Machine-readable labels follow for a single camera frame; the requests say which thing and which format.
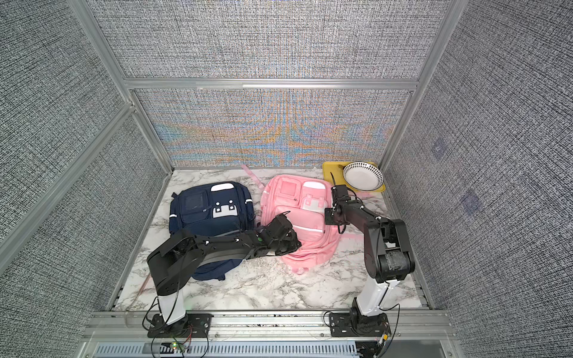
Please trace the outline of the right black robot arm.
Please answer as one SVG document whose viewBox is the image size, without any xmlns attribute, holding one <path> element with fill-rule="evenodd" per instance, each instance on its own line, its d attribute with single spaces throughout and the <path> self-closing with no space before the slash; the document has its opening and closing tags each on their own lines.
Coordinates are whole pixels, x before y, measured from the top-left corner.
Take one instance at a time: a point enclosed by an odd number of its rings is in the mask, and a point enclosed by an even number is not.
<svg viewBox="0 0 573 358">
<path fill-rule="evenodd" d="M 345 185 L 331 188 L 332 206 L 325 209 L 325 224 L 343 232 L 354 226 L 363 234 L 364 265 L 368 278 L 362 292 L 354 299 L 349 318 L 355 330 L 382 323 L 395 289 L 416 264 L 411 253 L 406 224 L 388 219 L 369 208 Z"/>
</svg>

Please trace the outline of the pink backpack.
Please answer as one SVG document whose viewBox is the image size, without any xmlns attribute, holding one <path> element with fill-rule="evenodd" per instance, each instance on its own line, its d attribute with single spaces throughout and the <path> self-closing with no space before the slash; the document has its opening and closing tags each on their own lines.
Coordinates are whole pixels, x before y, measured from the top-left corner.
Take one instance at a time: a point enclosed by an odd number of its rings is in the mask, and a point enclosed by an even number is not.
<svg viewBox="0 0 573 358">
<path fill-rule="evenodd" d="M 261 224 L 268 225 L 283 213 L 297 234 L 301 247 L 281 258 L 294 274 L 304 274 L 328 262 L 342 240 L 363 242 L 362 234 L 341 234 L 336 225 L 325 224 L 325 209 L 332 206 L 330 183 L 280 174 L 264 184 L 249 167 L 243 165 L 242 168 L 262 192 Z"/>
</svg>

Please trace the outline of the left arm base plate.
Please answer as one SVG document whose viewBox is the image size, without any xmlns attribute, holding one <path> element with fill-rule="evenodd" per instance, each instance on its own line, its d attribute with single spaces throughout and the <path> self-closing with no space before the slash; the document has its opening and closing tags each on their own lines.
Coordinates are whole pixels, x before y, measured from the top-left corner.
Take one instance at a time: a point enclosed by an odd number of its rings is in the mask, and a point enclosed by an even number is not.
<svg viewBox="0 0 573 358">
<path fill-rule="evenodd" d="M 187 314 L 182 320 L 172 325 L 164 322 L 163 316 L 157 313 L 151 320 L 148 338 L 206 338 L 210 331 L 213 316 L 208 313 Z"/>
</svg>

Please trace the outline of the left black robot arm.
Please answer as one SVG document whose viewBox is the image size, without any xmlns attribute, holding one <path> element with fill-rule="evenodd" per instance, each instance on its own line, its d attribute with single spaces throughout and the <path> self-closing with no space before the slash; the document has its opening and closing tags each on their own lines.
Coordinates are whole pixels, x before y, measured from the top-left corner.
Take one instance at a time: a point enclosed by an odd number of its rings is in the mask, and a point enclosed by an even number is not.
<svg viewBox="0 0 573 358">
<path fill-rule="evenodd" d="M 284 213 L 268 225 L 218 237 L 182 229 L 147 257 L 164 325 L 172 326 L 187 315 L 180 290 L 205 264 L 225 260 L 251 260 L 285 256 L 301 248 L 297 233 Z"/>
</svg>

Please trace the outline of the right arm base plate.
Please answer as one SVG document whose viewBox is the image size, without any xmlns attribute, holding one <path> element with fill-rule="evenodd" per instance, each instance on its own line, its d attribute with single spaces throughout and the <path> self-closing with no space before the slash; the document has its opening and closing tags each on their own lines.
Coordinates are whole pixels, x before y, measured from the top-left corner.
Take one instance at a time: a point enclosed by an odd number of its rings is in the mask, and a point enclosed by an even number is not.
<svg viewBox="0 0 573 358">
<path fill-rule="evenodd" d="M 389 337 L 392 333 L 385 313 L 362 316 L 358 313 L 328 313 L 325 323 L 332 337 Z"/>
</svg>

